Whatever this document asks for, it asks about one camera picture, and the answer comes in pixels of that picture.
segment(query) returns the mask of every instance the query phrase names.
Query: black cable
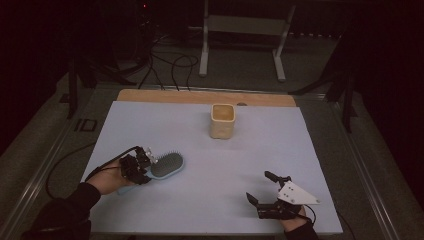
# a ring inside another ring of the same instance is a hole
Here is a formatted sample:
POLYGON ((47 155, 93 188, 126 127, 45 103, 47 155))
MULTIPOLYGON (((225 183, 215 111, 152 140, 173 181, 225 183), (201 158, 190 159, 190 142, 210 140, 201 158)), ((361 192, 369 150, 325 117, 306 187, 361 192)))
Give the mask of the black cable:
POLYGON ((146 81, 147 77, 150 75, 150 72, 153 69, 153 63, 151 62, 151 57, 149 56, 149 70, 147 71, 147 73, 144 75, 143 80, 141 80, 140 84, 138 84, 138 89, 141 88, 141 85, 143 85, 144 81, 146 81))
POLYGON ((163 86, 163 84, 162 84, 162 81, 160 80, 160 78, 159 78, 159 76, 158 76, 158 72, 156 72, 156 70, 152 67, 152 71, 153 71, 153 73, 155 74, 155 76, 156 76, 156 80, 157 80, 157 83, 160 85, 160 88, 162 89, 162 90, 166 90, 165 89, 165 87, 163 86))
POLYGON ((49 181, 50 181, 50 177, 51 177, 51 175, 52 175, 52 173, 53 173, 53 171, 56 169, 56 167, 63 161, 63 160, 65 160, 67 157, 69 157, 69 156, 71 156, 72 154, 74 154, 74 153, 77 153, 77 152, 79 152, 79 151, 81 151, 81 150, 84 150, 84 149, 86 149, 86 148, 88 148, 88 147, 91 147, 91 146, 93 146, 94 144, 96 144, 96 142, 93 142, 93 143, 90 143, 90 144, 87 144, 87 145, 85 145, 85 146, 82 146, 82 147, 80 147, 80 148, 77 148, 77 149, 75 149, 74 151, 72 151, 72 152, 69 152, 69 153, 67 153, 65 156, 63 156, 63 157, 61 157, 54 165, 53 165, 53 167, 52 167, 52 169, 50 169, 50 172, 49 172, 49 174, 47 175, 47 178, 46 178, 46 182, 45 182, 45 189, 46 189, 46 193, 47 193, 47 195, 51 198, 51 199, 55 199, 55 197, 53 197, 53 195, 51 194, 51 192, 50 192, 50 189, 49 189, 49 181))
POLYGON ((170 64, 172 66, 171 67, 171 78, 172 78, 172 81, 174 82, 174 85, 175 85, 175 87, 177 88, 178 91, 180 89, 178 87, 177 81, 175 80, 175 76, 174 76, 175 67, 190 68, 190 72, 189 72, 189 74, 187 75, 187 78, 186 78, 186 86, 187 86, 187 89, 189 91, 191 91, 190 90, 190 86, 189 86, 189 79, 190 79, 191 73, 193 72, 193 67, 199 62, 199 59, 197 57, 195 57, 195 56, 185 55, 185 54, 178 53, 178 52, 155 52, 155 53, 167 53, 167 54, 178 54, 178 55, 180 55, 173 62, 170 62, 170 61, 168 61, 166 59, 163 59, 163 58, 161 58, 161 57, 159 57, 159 56, 157 56, 157 55, 155 55, 155 54, 152 53, 152 56, 153 57, 155 57, 155 58, 157 58, 157 59, 159 59, 159 60, 161 60, 161 61, 163 61, 165 63, 168 63, 168 64, 170 64), (188 65, 179 65, 179 64, 177 64, 177 62, 179 60, 183 59, 183 58, 187 58, 188 61, 190 62, 190 64, 188 64, 188 65))
POLYGON ((312 220, 312 225, 315 224, 315 221, 317 220, 317 215, 315 214, 315 211, 309 207, 308 205, 305 205, 307 208, 309 208, 309 210, 311 210, 312 214, 314 215, 314 220, 312 220))
POLYGON ((349 223, 346 221, 346 219, 340 214, 340 212, 336 209, 337 215, 343 220, 343 222, 346 224, 347 228, 349 228, 350 233, 352 234, 352 238, 356 240, 355 233, 353 232, 352 228, 350 227, 349 223))
POLYGON ((188 84, 188 81, 189 81, 189 79, 190 79, 190 76, 191 76, 191 73, 193 72, 193 62, 191 61, 191 58, 190 57, 188 57, 188 56, 186 56, 186 55, 183 55, 183 56, 181 56, 181 57, 179 57, 179 58, 177 58, 177 59, 175 59, 175 61, 173 62, 173 64, 172 64, 172 68, 171 68, 171 77, 172 77, 172 81, 174 81, 174 84, 175 84, 175 86, 177 87, 177 90, 179 91, 179 89, 178 89, 178 85, 177 85, 177 81, 175 80, 175 77, 174 77, 174 68, 175 68, 175 66, 176 66, 176 63, 180 60, 180 59, 183 59, 183 58, 187 58, 189 61, 190 61, 190 72, 189 72, 189 74, 187 75, 187 79, 186 79, 186 86, 187 86, 187 89, 189 90, 189 91, 191 91, 190 90, 190 86, 189 86, 189 84, 188 84))
POLYGON ((104 167, 106 167, 107 165, 109 165, 109 164, 111 164, 112 162, 114 162, 114 161, 116 161, 116 160, 118 160, 118 159, 122 158, 125 154, 127 154, 127 153, 129 153, 129 152, 131 152, 131 151, 137 150, 137 149, 139 149, 139 148, 140 148, 140 147, 138 147, 138 146, 132 147, 132 148, 130 148, 130 149, 128 149, 128 150, 126 150, 125 152, 123 152, 123 153, 119 154, 118 156, 116 156, 116 157, 112 158, 111 160, 109 160, 109 161, 107 161, 107 162, 103 163, 100 167, 97 167, 97 168, 96 168, 96 169, 94 169, 91 173, 89 173, 89 174, 88 174, 88 176, 85 178, 85 180, 84 180, 84 181, 85 181, 85 182, 87 182, 87 181, 88 181, 88 179, 90 179, 91 177, 93 177, 93 176, 94 176, 94 175, 96 175, 97 173, 99 173, 99 172, 103 171, 104 167))

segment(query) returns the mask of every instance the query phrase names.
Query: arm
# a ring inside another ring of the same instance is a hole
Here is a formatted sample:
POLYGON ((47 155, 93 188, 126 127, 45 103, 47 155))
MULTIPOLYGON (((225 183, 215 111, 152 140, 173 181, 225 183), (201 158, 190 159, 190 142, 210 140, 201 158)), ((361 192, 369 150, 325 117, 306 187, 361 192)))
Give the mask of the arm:
POLYGON ((119 160, 106 168, 87 182, 80 183, 66 199, 57 198, 47 203, 22 238, 88 239, 91 230, 88 220, 90 209, 100 200, 100 196, 134 184, 121 176, 119 160))
MULTIPOLYGON (((302 206, 300 215, 306 216, 305 208, 302 206)), ((313 229, 311 222, 306 219, 296 217, 289 220, 279 220, 284 228, 284 234, 288 240, 318 240, 318 236, 313 229)))

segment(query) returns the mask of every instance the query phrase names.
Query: wooden cup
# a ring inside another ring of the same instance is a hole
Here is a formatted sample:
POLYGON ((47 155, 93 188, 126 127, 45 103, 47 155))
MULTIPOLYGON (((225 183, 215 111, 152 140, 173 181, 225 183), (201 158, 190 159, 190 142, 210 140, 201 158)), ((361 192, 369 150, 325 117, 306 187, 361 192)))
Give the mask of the wooden cup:
POLYGON ((229 139, 233 136, 236 112, 231 104, 213 104, 211 108, 211 138, 229 139))

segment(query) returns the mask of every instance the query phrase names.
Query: brush bristles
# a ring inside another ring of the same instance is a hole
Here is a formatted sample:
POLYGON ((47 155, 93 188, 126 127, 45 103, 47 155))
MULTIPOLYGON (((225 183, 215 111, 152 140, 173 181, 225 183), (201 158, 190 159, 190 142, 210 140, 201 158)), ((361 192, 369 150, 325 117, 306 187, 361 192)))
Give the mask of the brush bristles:
POLYGON ((155 177, 164 177, 180 169, 183 165, 183 157, 178 152, 170 152, 158 158, 158 162, 153 164, 150 171, 155 177))

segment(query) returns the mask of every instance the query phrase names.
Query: table surface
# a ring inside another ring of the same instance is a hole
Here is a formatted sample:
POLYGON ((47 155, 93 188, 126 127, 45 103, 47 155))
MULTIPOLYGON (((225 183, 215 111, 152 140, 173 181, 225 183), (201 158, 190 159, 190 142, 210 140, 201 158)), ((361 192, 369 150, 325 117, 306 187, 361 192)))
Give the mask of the table surface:
POLYGON ((278 222, 259 219, 246 199, 249 192, 261 203, 276 200, 279 186, 264 171, 291 176, 321 201, 311 206, 317 233, 342 232, 303 116, 290 96, 123 90, 117 99, 83 179, 133 146, 151 147, 154 154, 179 151, 185 166, 168 179, 103 196, 91 212, 93 232, 280 234, 278 222), (210 104, 240 102, 248 106, 236 107, 233 137, 210 138, 210 104))

